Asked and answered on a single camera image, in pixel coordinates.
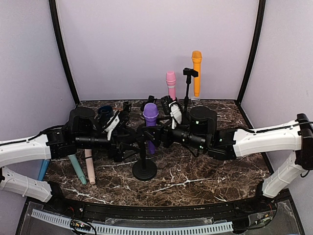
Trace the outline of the green microphone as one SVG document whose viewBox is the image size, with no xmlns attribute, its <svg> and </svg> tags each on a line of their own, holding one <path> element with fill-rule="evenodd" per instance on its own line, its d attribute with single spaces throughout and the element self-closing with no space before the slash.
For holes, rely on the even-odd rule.
<svg viewBox="0 0 313 235">
<path fill-rule="evenodd" d="M 69 160 L 71 161 L 71 164 L 74 168 L 74 171 L 78 177 L 78 179 L 81 181 L 81 183 L 83 185 L 86 185 L 87 184 L 87 181 L 86 181 L 86 177 L 85 177 L 85 174 L 83 173 L 82 171 L 82 168 L 77 160 L 77 157 L 75 154 L 72 154 L 72 155 L 68 155 L 68 158 Z"/>
</svg>

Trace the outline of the black stand of purple microphone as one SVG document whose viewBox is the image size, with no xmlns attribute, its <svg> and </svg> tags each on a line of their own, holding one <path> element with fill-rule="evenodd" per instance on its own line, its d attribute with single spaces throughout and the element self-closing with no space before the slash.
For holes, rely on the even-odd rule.
<svg viewBox="0 0 313 235">
<path fill-rule="evenodd" d="M 139 153 L 140 159 L 133 165 L 132 173 L 140 181 L 149 181 L 157 174 L 157 165 L 146 158 L 146 142 L 152 141 L 153 136 L 148 132 L 145 124 L 139 125 L 136 134 L 135 140 L 139 149 L 137 153 Z"/>
</svg>

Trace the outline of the black stand of beige microphone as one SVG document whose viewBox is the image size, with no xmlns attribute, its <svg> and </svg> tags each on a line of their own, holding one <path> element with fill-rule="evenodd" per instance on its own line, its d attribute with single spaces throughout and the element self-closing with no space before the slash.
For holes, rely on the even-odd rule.
<svg viewBox="0 0 313 235">
<path fill-rule="evenodd" d="M 146 104 L 148 104 L 148 103 L 156 103 L 156 101 L 157 101 L 157 98 L 155 98 L 153 95 L 150 95 L 146 101 L 142 102 L 142 104 L 140 106 L 140 110 L 143 112 L 144 111 L 144 107 L 145 107 Z"/>
</svg>

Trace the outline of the black stand of blue microphone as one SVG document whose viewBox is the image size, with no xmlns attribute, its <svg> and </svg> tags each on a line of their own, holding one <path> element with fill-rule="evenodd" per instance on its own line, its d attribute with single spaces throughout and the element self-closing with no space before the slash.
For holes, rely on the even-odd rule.
<svg viewBox="0 0 313 235">
<path fill-rule="evenodd" d="M 132 109 L 132 103 L 130 103 L 129 101 L 124 101 L 123 102 L 123 112 L 130 113 L 131 109 Z"/>
</svg>

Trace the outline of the blue microphone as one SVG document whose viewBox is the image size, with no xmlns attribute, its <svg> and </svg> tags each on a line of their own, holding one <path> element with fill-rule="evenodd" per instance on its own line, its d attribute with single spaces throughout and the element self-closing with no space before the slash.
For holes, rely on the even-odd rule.
<svg viewBox="0 0 313 235">
<path fill-rule="evenodd" d="M 39 181 L 42 181 L 44 179 L 49 163 L 50 163 L 50 160 L 43 160 L 41 169 L 39 172 L 39 176 L 38 176 Z"/>
</svg>

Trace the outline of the purple microphone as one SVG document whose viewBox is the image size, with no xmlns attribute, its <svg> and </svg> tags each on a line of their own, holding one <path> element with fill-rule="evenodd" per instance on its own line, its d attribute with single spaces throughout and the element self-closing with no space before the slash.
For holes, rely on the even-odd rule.
<svg viewBox="0 0 313 235">
<path fill-rule="evenodd" d="M 143 110 L 146 126 L 156 126 L 158 114 L 157 105 L 154 103 L 147 103 Z M 148 141 L 148 148 L 150 154 L 155 154 L 156 147 L 151 141 Z"/>
</svg>

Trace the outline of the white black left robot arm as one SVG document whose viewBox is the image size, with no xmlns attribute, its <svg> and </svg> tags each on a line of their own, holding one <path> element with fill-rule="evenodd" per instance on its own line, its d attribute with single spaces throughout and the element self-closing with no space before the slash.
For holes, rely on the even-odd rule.
<svg viewBox="0 0 313 235">
<path fill-rule="evenodd" d="M 66 213 L 69 203 L 58 183 L 40 181 L 11 171 L 8 165 L 32 160 L 54 160 L 76 154 L 78 149 L 106 149 L 115 162 L 121 162 L 139 152 L 134 146 L 136 134 L 126 128 L 127 117 L 116 112 L 102 124 L 91 108 L 70 111 L 64 125 L 57 125 L 39 134 L 0 143 L 0 188 L 49 202 L 58 213 Z"/>
</svg>

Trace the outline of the beige microphone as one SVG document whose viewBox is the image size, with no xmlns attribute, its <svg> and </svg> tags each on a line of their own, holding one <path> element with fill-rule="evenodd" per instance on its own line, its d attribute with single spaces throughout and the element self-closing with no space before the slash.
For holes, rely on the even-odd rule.
<svg viewBox="0 0 313 235">
<path fill-rule="evenodd" d="M 91 185 L 95 185 L 96 178 L 95 178 L 95 172 L 94 172 L 94 166 L 93 166 L 92 150 L 85 149 L 84 152 L 85 152 L 85 161 L 86 161 L 86 166 L 87 166 L 89 183 Z"/>
</svg>

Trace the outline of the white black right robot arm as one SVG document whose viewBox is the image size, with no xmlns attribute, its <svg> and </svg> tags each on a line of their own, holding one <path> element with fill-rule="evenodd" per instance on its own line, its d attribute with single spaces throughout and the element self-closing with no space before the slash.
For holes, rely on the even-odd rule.
<svg viewBox="0 0 313 235">
<path fill-rule="evenodd" d="M 280 125 L 247 129 L 217 130 L 217 113 L 204 106 L 196 106 L 189 112 L 187 125 L 179 123 L 171 115 L 175 127 L 170 124 L 144 127 L 144 136 L 155 146 L 161 143 L 180 143 L 185 147 L 203 150 L 209 157 L 227 161 L 254 153 L 291 151 L 285 162 L 257 187 L 257 196 L 250 200 L 250 209 L 261 212 L 274 198 L 305 171 L 313 169 L 313 123 L 304 113 L 296 120 Z"/>
</svg>

